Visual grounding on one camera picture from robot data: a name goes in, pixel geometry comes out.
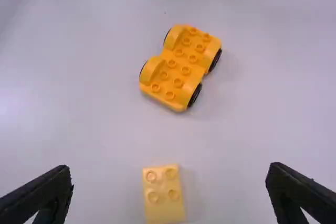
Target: yellow lego brick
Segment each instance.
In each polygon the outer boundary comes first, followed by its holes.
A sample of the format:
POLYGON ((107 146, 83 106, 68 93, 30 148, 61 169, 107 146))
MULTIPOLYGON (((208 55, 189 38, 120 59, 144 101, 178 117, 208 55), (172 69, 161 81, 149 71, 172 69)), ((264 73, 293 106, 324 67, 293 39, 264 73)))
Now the yellow lego brick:
POLYGON ((145 216, 148 223, 175 223, 185 220, 178 165, 142 170, 145 216))
POLYGON ((140 90, 174 111, 181 112, 196 100, 204 68, 193 68, 171 51, 152 57, 140 73, 140 90))
POLYGON ((211 72, 222 53, 222 43, 219 39, 190 25, 175 25, 168 32, 164 41, 165 51, 171 51, 188 63, 191 68, 200 66, 205 73, 211 72))

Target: white table surface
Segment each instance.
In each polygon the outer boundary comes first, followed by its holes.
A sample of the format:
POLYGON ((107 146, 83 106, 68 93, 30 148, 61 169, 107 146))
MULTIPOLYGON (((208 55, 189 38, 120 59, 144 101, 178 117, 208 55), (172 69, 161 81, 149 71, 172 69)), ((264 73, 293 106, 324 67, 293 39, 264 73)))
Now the white table surface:
POLYGON ((0 0, 0 195, 67 164, 66 223, 144 223, 179 163, 191 222, 276 223, 270 162, 336 189, 335 39, 335 0, 0 0), (138 87, 175 23, 225 48, 183 114, 138 87))

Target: toy wheel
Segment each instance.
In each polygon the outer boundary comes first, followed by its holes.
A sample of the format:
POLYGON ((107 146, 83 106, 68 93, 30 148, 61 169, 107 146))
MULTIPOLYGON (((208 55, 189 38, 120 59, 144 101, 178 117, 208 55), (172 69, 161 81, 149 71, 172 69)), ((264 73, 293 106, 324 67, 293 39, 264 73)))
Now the toy wheel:
POLYGON ((212 70, 214 70, 214 68, 215 68, 215 66, 217 65, 217 62, 218 62, 218 60, 219 60, 221 54, 222 54, 222 49, 220 48, 220 49, 218 50, 218 52, 216 53, 215 58, 214 58, 214 60, 212 61, 210 67, 209 67, 209 71, 208 71, 208 73, 210 73, 212 70))
POLYGON ((140 78, 140 75, 141 75, 141 72, 142 72, 142 69, 143 67, 146 65, 147 61, 145 62, 145 64, 142 66, 141 70, 140 70, 140 73, 139 73, 139 78, 140 78))
POLYGON ((188 107, 191 107, 195 103, 198 95, 200 94, 201 89, 202 89, 202 84, 200 83, 197 85, 193 95, 191 96, 189 103, 188 103, 188 107))
POLYGON ((167 39, 167 36, 168 36, 168 33, 170 32, 171 28, 168 30, 167 34, 166 34, 166 37, 164 37, 164 40, 163 40, 163 43, 166 41, 167 39))

